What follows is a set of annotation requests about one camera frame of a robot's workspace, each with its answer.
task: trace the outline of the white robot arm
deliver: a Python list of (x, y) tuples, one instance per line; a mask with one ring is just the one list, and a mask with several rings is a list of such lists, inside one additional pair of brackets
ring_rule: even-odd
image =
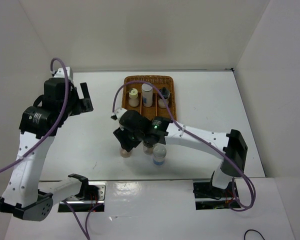
[(156, 143), (185, 146), (221, 159), (220, 165), (211, 177), (213, 187), (226, 189), (232, 178), (240, 177), (240, 174), (215, 150), (193, 138), (185, 130), (194, 133), (224, 152), (242, 172), (244, 171), (248, 147), (241, 133), (237, 130), (232, 129), (230, 133), (213, 132), (178, 123), (182, 126), (182, 129), (179, 129), (169, 118), (157, 116), (150, 121), (137, 111), (124, 108), (117, 109), (111, 118), (119, 122), (120, 127), (113, 134), (127, 152), (130, 152), (143, 141), (149, 147)]
[[(66, 67), (66, 71), (71, 87), (59, 128), (68, 116), (93, 110), (87, 84), (81, 83), (83, 99), (79, 99), (73, 84), (72, 70)], [(54, 124), (60, 113), (64, 95), (65, 75), (60, 68), (44, 83), (44, 95), (39, 96), (33, 106), (28, 107), (22, 114), (17, 160), (22, 159), (23, 155), (37, 144)], [(8, 186), (0, 197), (0, 212), (12, 213), (23, 220), (42, 221), (48, 216), (54, 204), (72, 195), (84, 198), (86, 192), (91, 191), (90, 188), (93, 186), (89, 186), (88, 179), (77, 174), (69, 175), (65, 180), (51, 185), (48, 189), (38, 189), (44, 162), (56, 134), (57, 129), (14, 167)]]

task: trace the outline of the small jar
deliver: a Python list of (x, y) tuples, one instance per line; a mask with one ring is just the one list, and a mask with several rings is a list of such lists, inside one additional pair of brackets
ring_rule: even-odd
[(167, 149), (163, 145), (157, 145), (153, 149), (152, 161), (155, 165), (161, 166), (166, 161)]
[(154, 152), (155, 145), (143, 142), (142, 150), (145, 154), (151, 155)]
[[(169, 105), (170, 91), (166, 87), (159, 89), (159, 91), (163, 95), (166, 104)], [(166, 108), (164, 100), (159, 96), (159, 100), (158, 100), (159, 108), (162, 109)]]
[(138, 107), (139, 105), (139, 98), (138, 98), (138, 90), (135, 88), (132, 88), (129, 91), (129, 105), (133, 108)]
[(123, 157), (123, 158), (129, 158), (132, 154), (132, 150), (130, 152), (127, 152), (127, 150), (121, 148), (120, 149), (120, 156)]
[(153, 103), (154, 89), (152, 86), (146, 83), (142, 84), (141, 89), (143, 106), (149, 108), (152, 106)]

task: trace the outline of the purple cable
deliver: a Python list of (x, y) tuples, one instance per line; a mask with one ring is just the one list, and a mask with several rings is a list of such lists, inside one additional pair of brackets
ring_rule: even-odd
[(81, 224), (81, 222), (80, 222), (80, 220), (79, 220), (79, 218), (78, 218), (78, 216), (77, 216), (76, 211), (74, 210), (74, 208), (73, 208), (69, 203), (67, 203), (67, 201), (64, 200), (64, 201), (62, 201), (62, 202), (63, 202), (65, 205), (67, 205), (68, 208), (70, 209), (70, 211), (73, 213), (73, 215), (74, 215), (74, 217), (75, 217), (75, 220), (76, 220), (76, 222), (78, 223), (79, 227), (81, 228), (81, 231), (82, 231), (83, 234), (85, 235), (86, 239), (87, 239), (87, 240), (91, 240), (91, 239), (90, 239), (90, 235), (89, 235), (89, 233), (88, 233), (88, 218), (89, 218), (89, 215), (93, 212), (93, 210), (95, 210), (97, 207), (99, 207), (100, 205), (102, 205), (102, 203), (96, 204), (93, 208), (91, 208), (91, 209), (89, 210), (89, 212), (88, 212), (88, 214), (87, 214), (87, 216), (86, 216), (86, 218), (85, 218), (85, 224), (84, 224), (85, 230), (84, 230), (84, 227), (82, 226), (82, 224)]
[[(161, 92), (159, 91), (159, 89), (158, 89), (156, 86), (154, 86), (153, 84), (151, 84), (151, 83), (149, 83), (149, 82), (146, 82), (146, 81), (129, 81), (129, 82), (123, 84), (123, 85), (118, 89), (118, 91), (115, 93), (114, 100), (113, 100), (113, 105), (112, 105), (112, 112), (113, 112), (113, 113), (115, 113), (116, 100), (117, 100), (117, 97), (118, 97), (118, 94), (119, 94), (120, 90), (121, 90), (122, 88), (124, 88), (124, 86), (130, 85), (130, 84), (148, 84), (148, 85), (150, 85), (151, 87), (153, 87), (153, 88), (157, 91), (157, 93), (159, 94), (160, 98), (162, 98), (162, 100), (163, 100), (163, 102), (164, 102), (164, 105), (165, 105), (165, 107), (166, 107), (166, 109), (167, 109), (167, 111), (168, 111), (168, 113), (169, 113), (169, 115), (170, 115), (170, 118), (171, 118), (171, 120), (173, 121), (173, 123), (174, 123), (180, 130), (183, 129), (183, 128), (178, 124), (178, 122), (175, 120), (174, 116), (173, 116), (172, 113), (171, 113), (170, 108), (169, 108), (168, 105), (167, 105), (167, 102), (166, 102), (164, 96), (161, 94)], [(192, 132), (190, 132), (190, 131), (188, 131), (188, 130), (186, 130), (186, 129), (184, 130), (184, 132), (185, 132), (186, 134), (190, 135), (191, 137), (197, 139), (198, 141), (200, 141), (200, 142), (206, 144), (207, 146), (209, 146), (210, 148), (212, 148), (213, 150), (215, 150), (218, 154), (220, 154), (225, 160), (227, 160), (227, 161), (231, 164), (232, 167), (234, 167), (234, 169), (240, 174), (240, 176), (243, 178), (243, 180), (245, 181), (246, 185), (248, 186), (249, 191), (250, 191), (250, 196), (251, 196), (251, 202), (250, 202), (250, 205), (245, 206), (245, 205), (243, 205), (243, 204), (240, 202), (238, 196), (236, 195), (236, 191), (235, 191), (235, 179), (234, 179), (234, 178), (232, 179), (232, 192), (233, 192), (233, 197), (234, 197), (235, 201), (239, 204), (239, 206), (241, 206), (243, 209), (235, 209), (235, 208), (233, 208), (233, 207), (231, 206), (231, 205), (232, 205), (231, 203), (233, 203), (233, 202), (231, 202), (231, 203), (229, 204), (229, 208), (230, 208), (231, 210), (235, 211), (235, 212), (243, 212), (243, 211), (246, 211), (246, 210), (252, 208), (253, 205), (254, 205), (254, 203), (255, 203), (255, 201), (256, 201), (256, 189), (255, 189), (255, 186), (254, 186), (254, 184), (252, 183), (252, 181), (251, 181), (251, 180), (250, 180), (250, 179), (249, 179), (249, 178), (248, 178), (248, 177), (240, 170), (240, 168), (239, 168), (239, 167), (238, 167), (238, 166), (237, 166), (237, 165), (236, 165), (229, 157), (227, 157), (227, 156), (226, 156), (222, 151), (220, 151), (218, 148), (216, 148), (216, 147), (213, 146), (212, 144), (209, 144), (207, 141), (205, 141), (205, 140), (202, 139), (201, 137), (195, 135), (194, 133), (192, 133)]]
[(21, 158), (17, 159), (16, 161), (14, 161), (13, 163), (3, 167), (0, 169), (0, 173), (14, 167), (15, 165), (19, 164), (26, 156), (28, 156), (31, 152), (33, 152), (40, 144), (43, 143), (44, 140), (46, 140), (47, 137), (49, 137), (52, 132), (58, 127), (58, 124), (61, 120), (61, 118), (63, 117), (66, 107), (67, 107), (67, 102), (68, 102), (68, 95), (69, 95), (69, 80), (68, 80), (68, 75), (67, 75), (67, 69), (66, 69), (66, 65), (64, 64), (64, 62), (58, 58), (58, 57), (54, 57), (51, 60), (50, 63), (50, 70), (53, 71), (54, 70), (54, 62), (58, 61), (60, 63), (60, 65), (62, 66), (63, 72), (64, 74), (64, 81), (65, 81), (65, 93), (64, 93), (64, 101), (63, 101), (63, 105), (60, 111), (60, 114), (58, 116), (58, 118), (56, 119), (55, 123), (52, 125), (52, 127), (50, 128), (50, 130), (33, 146), (31, 147)]

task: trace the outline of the purple wire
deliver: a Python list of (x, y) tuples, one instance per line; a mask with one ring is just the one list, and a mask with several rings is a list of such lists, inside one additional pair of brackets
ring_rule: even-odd
[(69, 80), (68, 80), (68, 75), (67, 75), (67, 69), (66, 69), (66, 65), (64, 64), (64, 62), (58, 58), (58, 57), (54, 57), (51, 60), (50, 63), (50, 70), (53, 71), (54, 70), (54, 62), (58, 61), (60, 63), (60, 65), (62, 66), (63, 72), (64, 72), (64, 81), (65, 81), (65, 93), (64, 93), (64, 101), (63, 101), (63, 105), (60, 111), (60, 114), (58, 116), (58, 118), (56, 119), (55, 123), (52, 125), (52, 127), (50, 128), (50, 130), (33, 146), (31, 147), (21, 158), (17, 159), (16, 161), (14, 161), (13, 163), (3, 167), (0, 169), (0, 173), (14, 167), (15, 165), (19, 164), (26, 156), (28, 156), (31, 152), (33, 152), (37, 147), (39, 147), (40, 144), (43, 143), (44, 140), (46, 140), (47, 137), (49, 137), (53, 131), (58, 127), (58, 124), (61, 120), (61, 118), (63, 117), (66, 107), (67, 107), (67, 102), (68, 102), (68, 95), (69, 95)]
[(88, 218), (89, 218), (89, 215), (93, 212), (93, 210), (95, 210), (97, 207), (99, 207), (100, 205), (102, 205), (102, 203), (98, 203), (96, 204), (93, 208), (91, 208), (88, 212), (88, 214), (86, 215), (86, 218), (85, 218), (85, 223), (84, 223), (84, 226), (85, 226), (85, 230), (84, 230), (84, 227), (82, 226), (79, 218), (78, 218), (78, 215), (76, 214), (76, 211), (74, 210), (74, 208), (69, 204), (67, 203), (67, 201), (62, 201), (65, 205), (68, 206), (68, 208), (70, 209), (70, 211), (73, 213), (74, 217), (75, 217), (75, 220), (76, 222), (78, 223), (79, 227), (81, 228), (81, 231), (83, 232), (83, 234), (85, 235), (86, 239), (87, 240), (91, 240), (90, 239), (90, 235), (89, 235), (89, 232), (88, 232)]
[(86, 231), (84, 230), (84, 227), (82, 226), (81, 222), (79, 221), (79, 218), (76, 214), (76, 211), (74, 210), (74, 208), (69, 204), (67, 203), (67, 201), (62, 201), (65, 205), (68, 206), (68, 208), (70, 209), (70, 211), (73, 213), (74, 217), (75, 217), (75, 220), (76, 222), (78, 223), (79, 227), (81, 228), (81, 231), (83, 232), (83, 234), (85, 235), (86, 239), (90, 240), (90, 237), (89, 235), (86, 233)]
[[(160, 98), (162, 98), (162, 100), (163, 100), (163, 102), (164, 102), (164, 105), (165, 105), (165, 107), (166, 107), (166, 109), (167, 109), (167, 111), (168, 111), (168, 113), (169, 113), (169, 115), (170, 115), (170, 118), (171, 118), (171, 120), (173, 121), (173, 123), (174, 123), (180, 130), (183, 129), (183, 128), (179, 125), (179, 123), (175, 120), (174, 116), (173, 116), (172, 113), (171, 113), (170, 108), (168, 107), (168, 104), (167, 104), (167, 102), (166, 102), (164, 96), (161, 94), (161, 92), (159, 91), (159, 89), (158, 89), (156, 86), (154, 86), (153, 84), (151, 84), (151, 83), (149, 83), (149, 82), (146, 82), (146, 81), (129, 81), (129, 82), (123, 84), (123, 85), (118, 89), (118, 91), (115, 93), (114, 100), (113, 100), (113, 105), (112, 105), (112, 112), (113, 112), (113, 113), (115, 113), (116, 100), (117, 100), (117, 97), (118, 97), (118, 94), (119, 94), (120, 90), (121, 90), (122, 88), (124, 88), (125, 86), (130, 85), (130, 84), (147, 84), (147, 85), (153, 87), (153, 88), (157, 91), (157, 93), (159, 94)], [(230, 208), (231, 210), (235, 211), (235, 212), (243, 212), (243, 211), (246, 211), (246, 210), (252, 208), (253, 205), (254, 205), (254, 203), (255, 203), (255, 201), (256, 201), (256, 189), (255, 189), (254, 184), (253, 184), (252, 181), (250, 180), (250, 178), (248, 178), (248, 177), (240, 170), (240, 168), (239, 168), (239, 167), (238, 167), (238, 166), (237, 166), (237, 165), (236, 165), (229, 157), (227, 157), (222, 151), (220, 151), (218, 148), (216, 148), (215, 146), (213, 146), (212, 144), (210, 144), (210, 143), (207, 142), (206, 140), (202, 139), (201, 137), (195, 135), (194, 133), (192, 133), (192, 132), (190, 132), (190, 131), (188, 131), (188, 130), (186, 130), (186, 129), (184, 130), (184, 132), (185, 132), (186, 134), (190, 135), (191, 137), (197, 139), (198, 141), (200, 141), (200, 142), (206, 144), (207, 146), (209, 146), (210, 148), (212, 148), (213, 150), (215, 150), (218, 154), (220, 154), (225, 160), (227, 160), (227, 161), (231, 164), (232, 167), (234, 167), (234, 169), (240, 174), (240, 176), (243, 178), (243, 180), (245, 181), (246, 185), (248, 186), (249, 191), (250, 191), (250, 196), (251, 196), (251, 202), (250, 202), (250, 205), (245, 206), (245, 205), (243, 205), (243, 204), (240, 202), (238, 196), (236, 195), (236, 191), (235, 191), (235, 179), (234, 179), (234, 178), (232, 179), (232, 192), (233, 192), (233, 197), (234, 197), (235, 201), (239, 204), (239, 206), (241, 206), (243, 209), (235, 209), (235, 208), (233, 208), (233, 207), (231, 206), (231, 203), (233, 203), (233, 202), (231, 202), (231, 203), (229, 204), (229, 208)]]
[(100, 205), (102, 205), (102, 203), (98, 203), (96, 204), (93, 208), (91, 208), (88, 212), (88, 214), (86, 215), (86, 218), (85, 218), (85, 223), (84, 223), (84, 227), (85, 227), (85, 232), (86, 234), (88, 235), (88, 240), (90, 240), (90, 235), (89, 235), (89, 232), (88, 232), (88, 218), (89, 218), (89, 215), (93, 212), (93, 210), (95, 210), (97, 207), (99, 207)]

